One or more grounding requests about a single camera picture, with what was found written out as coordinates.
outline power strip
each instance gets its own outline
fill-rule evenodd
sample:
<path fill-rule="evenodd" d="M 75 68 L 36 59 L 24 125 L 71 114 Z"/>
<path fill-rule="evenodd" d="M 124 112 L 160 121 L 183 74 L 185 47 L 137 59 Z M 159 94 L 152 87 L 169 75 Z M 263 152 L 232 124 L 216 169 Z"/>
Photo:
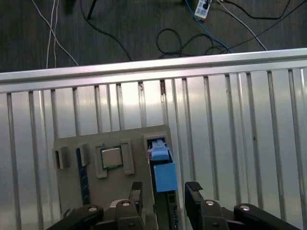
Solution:
<path fill-rule="evenodd" d="M 199 0 L 194 15 L 206 19 L 212 0 Z"/>

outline metal bolt head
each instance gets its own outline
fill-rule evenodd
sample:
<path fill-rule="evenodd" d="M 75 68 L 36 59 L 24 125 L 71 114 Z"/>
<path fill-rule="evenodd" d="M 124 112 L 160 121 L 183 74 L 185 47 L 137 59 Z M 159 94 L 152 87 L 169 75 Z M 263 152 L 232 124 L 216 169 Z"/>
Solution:
<path fill-rule="evenodd" d="M 249 207 L 248 206 L 242 205 L 240 208 L 242 210 L 244 210 L 244 211 L 249 211 Z"/>
<path fill-rule="evenodd" d="M 212 206 L 212 205 L 214 205 L 214 202 L 211 201 L 211 200 L 207 200 L 207 201 L 206 201 L 206 205 Z"/>
<path fill-rule="evenodd" d="M 123 202 L 123 206 L 129 206 L 130 202 Z"/>
<path fill-rule="evenodd" d="M 95 212 L 95 211 L 97 211 L 97 208 L 95 208 L 95 207 L 90 207 L 88 210 L 89 210 L 90 212 Z"/>

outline white cable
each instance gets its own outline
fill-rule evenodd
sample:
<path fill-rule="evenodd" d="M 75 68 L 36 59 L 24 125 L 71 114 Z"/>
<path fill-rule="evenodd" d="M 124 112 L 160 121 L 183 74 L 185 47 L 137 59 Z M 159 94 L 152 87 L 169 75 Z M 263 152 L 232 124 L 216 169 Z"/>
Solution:
<path fill-rule="evenodd" d="M 73 60 L 73 62 L 79 66 L 78 62 L 76 62 L 76 60 L 72 57 L 72 55 L 66 50 L 63 48 L 63 46 L 61 46 L 61 44 L 59 43 L 59 41 L 57 40 L 57 37 L 56 35 L 54 34 L 54 31 L 52 30 L 51 28 L 51 25 L 49 24 L 49 22 L 47 21 L 46 18 L 44 18 L 44 16 L 42 15 L 42 13 L 40 12 L 39 8 L 37 7 L 36 3 L 34 2 L 34 0 L 31 0 L 31 2 L 33 3 L 33 5 L 35 6 L 37 12 L 39 13 L 40 17 L 46 22 L 46 24 L 49 26 L 53 36 L 54 36 L 54 39 L 56 40 L 57 44 L 59 45 L 59 47 Z"/>
<path fill-rule="evenodd" d="M 248 31 L 250 31 L 250 33 L 256 38 L 256 40 L 259 42 L 259 44 L 265 49 L 268 50 L 264 44 L 259 40 L 259 38 L 255 35 L 255 33 L 244 23 L 242 22 L 240 19 L 238 19 L 233 13 L 231 13 L 221 2 L 220 0 L 217 0 L 217 2 L 231 15 L 233 16 L 238 22 L 240 22 L 242 25 L 244 25 L 245 28 L 248 29 Z"/>
<path fill-rule="evenodd" d="M 54 6 L 56 5 L 56 0 L 53 0 L 53 6 L 51 11 L 51 19 L 50 19 L 50 25 L 52 26 L 53 23 L 53 11 Z M 51 30 L 49 31 L 49 39 L 48 39 L 48 46 L 47 46 L 47 61 L 46 61 L 46 68 L 48 69 L 48 62 L 49 62 L 49 48 L 50 48 L 50 40 L 51 40 Z"/>
<path fill-rule="evenodd" d="M 56 22 L 54 25 L 54 35 L 56 35 L 57 32 L 57 23 L 58 23 L 58 9 L 59 9 L 59 0 L 56 7 Z M 53 43 L 53 54 L 54 54 L 54 68 L 57 67 L 57 54 L 56 54 L 56 40 L 54 39 Z"/>

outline blue block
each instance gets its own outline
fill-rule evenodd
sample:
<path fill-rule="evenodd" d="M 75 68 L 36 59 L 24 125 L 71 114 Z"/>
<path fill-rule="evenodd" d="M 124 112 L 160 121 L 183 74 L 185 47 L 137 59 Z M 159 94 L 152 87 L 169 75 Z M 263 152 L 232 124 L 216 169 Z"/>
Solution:
<path fill-rule="evenodd" d="M 169 160 L 168 148 L 162 140 L 153 141 L 152 161 L 167 161 Z"/>
<path fill-rule="evenodd" d="M 177 190 L 175 163 L 158 164 L 153 166 L 157 192 Z"/>

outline black slot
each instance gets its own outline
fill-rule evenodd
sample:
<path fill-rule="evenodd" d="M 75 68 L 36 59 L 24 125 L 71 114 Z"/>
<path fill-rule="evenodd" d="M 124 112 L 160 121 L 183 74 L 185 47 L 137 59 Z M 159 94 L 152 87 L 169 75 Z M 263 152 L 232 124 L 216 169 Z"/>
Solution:
<path fill-rule="evenodd" d="M 60 169 L 60 164 L 59 164 L 59 151 L 56 151 L 56 162 L 57 162 L 57 168 Z"/>
<path fill-rule="evenodd" d="M 77 149 L 76 153 L 77 153 L 77 164 L 78 164 L 82 203 L 83 205 L 88 205 L 91 203 L 91 197 L 90 197 L 90 186 L 88 184 L 87 169 L 86 166 L 82 166 L 80 149 Z"/>

